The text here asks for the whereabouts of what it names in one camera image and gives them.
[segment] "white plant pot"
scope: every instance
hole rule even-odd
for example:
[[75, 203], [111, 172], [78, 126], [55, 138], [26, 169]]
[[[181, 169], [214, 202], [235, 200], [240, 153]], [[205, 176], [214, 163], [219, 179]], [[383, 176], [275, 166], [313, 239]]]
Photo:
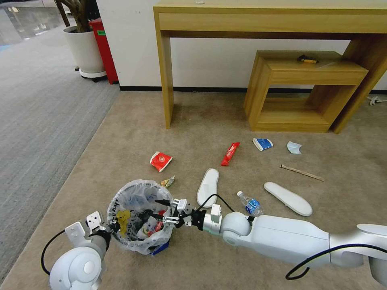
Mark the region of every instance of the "white plant pot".
[[106, 75], [94, 32], [73, 32], [76, 30], [76, 26], [70, 26], [63, 31], [81, 76], [93, 78]]

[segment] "table leg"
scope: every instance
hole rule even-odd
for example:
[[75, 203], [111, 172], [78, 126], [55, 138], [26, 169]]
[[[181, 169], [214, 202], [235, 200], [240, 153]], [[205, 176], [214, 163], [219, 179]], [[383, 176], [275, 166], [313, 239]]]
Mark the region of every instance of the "table leg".
[[358, 110], [367, 95], [387, 70], [387, 35], [367, 34], [351, 40], [344, 57], [369, 70], [345, 108], [332, 124], [331, 129], [340, 133], [349, 119]]
[[171, 39], [169, 35], [159, 28], [158, 13], [154, 14], [156, 27], [156, 39], [158, 60], [160, 62], [160, 75], [162, 98], [164, 103], [165, 127], [171, 126], [173, 111], [173, 81], [172, 81], [172, 58], [171, 58]]

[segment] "wooden stool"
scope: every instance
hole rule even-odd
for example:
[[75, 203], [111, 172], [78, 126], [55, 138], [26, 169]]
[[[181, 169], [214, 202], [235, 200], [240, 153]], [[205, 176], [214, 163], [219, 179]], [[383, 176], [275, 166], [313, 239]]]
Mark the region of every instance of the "wooden stool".
[[[297, 61], [302, 54], [317, 64]], [[330, 51], [257, 51], [244, 108], [253, 131], [326, 132], [368, 70]], [[308, 99], [266, 98], [270, 84], [315, 85]]]

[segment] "carpet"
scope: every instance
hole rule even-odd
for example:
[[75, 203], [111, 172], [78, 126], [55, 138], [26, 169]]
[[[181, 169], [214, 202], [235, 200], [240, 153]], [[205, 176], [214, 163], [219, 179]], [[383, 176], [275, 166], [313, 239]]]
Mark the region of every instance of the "carpet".
[[0, 283], [119, 94], [53, 29], [0, 52]]
[[[265, 213], [306, 220], [338, 233], [359, 223], [385, 224], [387, 214], [387, 104], [364, 104], [347, 128], [333, 133], [251, 132], [243, 94], [175, 93], [170, 130], [164, 128], [160, 92], [121, 92], [20, 255], [1, 290], [49, 289], [40, 269], [46, 242], [71, 223], [100, 210], [106, 214], [115, 193], [134, 179], [160, 182], [176, 175], [169, 188], [175, 198], [196, 203], [196, 192], [209, 167], [219, 173], [218, 194], [243, 212], [239, 190], [257, 198]], [[270, 138], [274, 147], [259, 152], [253, 137]], [[302, 144], [292, 155], [288, 141]], [[232, 142], [241, 142], [229, 167], [220, 162]], [[173, 156], [158, 173], [149, 164], [155, 151]], [[325, 182], [280, 168], [281, 164], [325, 178]], [[310, 202], [302, 217], [265, 192], [276, 182]], [[219, 201], [223, 214], [229, 210]], [[71, 248], [64, 235], [46, 252], [46, 265]], [[302, 279], [285, 280], [292, 265], [227, 245], [197, 228], [172, 233], [169, 248], [155, 257], [123, 251], [110, 244], [107, 272], [100, 289], [384, 289], [370, 274], [368, 260], [354, 269], [326, 266]]]

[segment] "black cable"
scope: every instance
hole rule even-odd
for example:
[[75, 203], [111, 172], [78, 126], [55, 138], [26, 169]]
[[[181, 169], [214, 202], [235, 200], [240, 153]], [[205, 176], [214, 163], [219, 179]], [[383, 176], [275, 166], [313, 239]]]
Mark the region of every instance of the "black cable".
[[195, 212], [200, 211], [200, 210], [204, 207], [204, 205], [207, 203], [207, 201], [209, 201], [210, 198], [213, 197], [213, 196], [219, 197], [219, 198], [224, 202], [224, 204], [225, 204], [232, 212], [235, 211], [235, 210], [233, 210], [233, 209], [231, 208], [231, 206], [228, 205], [228, 203], [227, 203], [220, 195], [217, 195], [216, 193], [214, 193], [214, 194], [210, 195], [210, 196], [203, 202], [203, 204], [202, 204], [201, 206], [199, 206], [199, 208], [198, 208], [197, 210], [193, 211], [192, 213], [188, 214], [187, 216], [193, 215]]
[[344, 245], [340, 245], [340, 246], [336, 246], [336, 247], [333, 247], [331, 249], [327, 249], [327, 250], [324, 250], [322, 252], [319, 252], [313, 256], [310, 256], [309, 258], [303, 260], [301, 263], [299, 263], [298, 265], [296, 265], [293, 269], [291, 269], [285, 276], [285, 279], [286, 280], [297, 280], [297, 279], [300, 279], [302, 277], [304, 277], [306, 275], [306, 273], [309, 271], [309, 267], [307, 267], [305, 269], [304, 272], [302, 272], [300, 275], [298, 276], [294, 276], [294, 277], [290, 277], [291, 274], [293, 274], [295, 271], [297, 271], [299, 268], [301, 268], [302, 266], [304, 266], [305, 264], [309, 263], [310, 261], [322, 256], [322, 255], [325, 255], [325, 254], [328, 254], [328, 253], [331, 253], [333, 251], [336, 251], [336, 250], [340, 250], [340, 249], [344, 249], [344, 248], [353, 248], [353, 247], [363, 247], [363, 248], [370, 248], [370, 249], [374, 249], [374, 250], [378, 250], [378, 251], [381, 251], [383, 253], [386, 253], [387, 254], [387, 250], [386, 249], [383, 249], [383, 248], [380, 248], [378, 246], [373, 246], [373, 245], [368, 245], [368, 244], [344, 244]]
[[63, 230], [63, 231], [57, 233], [55, 236], [53, 236], [53, 237], [51, 238], [51, 240], [49, 240], [48, 243], [44, 246], [44, 249], [43, 249], [43, 251], [42, 251], [42, 256], [40, 257], [40, 265], [42, 265], [42, 269], [43, 269], [43, 271], [44, 271], [47, 275], [50, 275], [50, 271], [48, 271], [48, 270], [46, 269], [45, 265], [44, 265], [44, 254], [46, 253], [46, 250], [47, 250], [48, 246], [51, 244], [51, 242], [52, 242], [53, 240], [55, 240], [59, 235], [63, 234], [64, 232], [65, 232], [65, 230]]

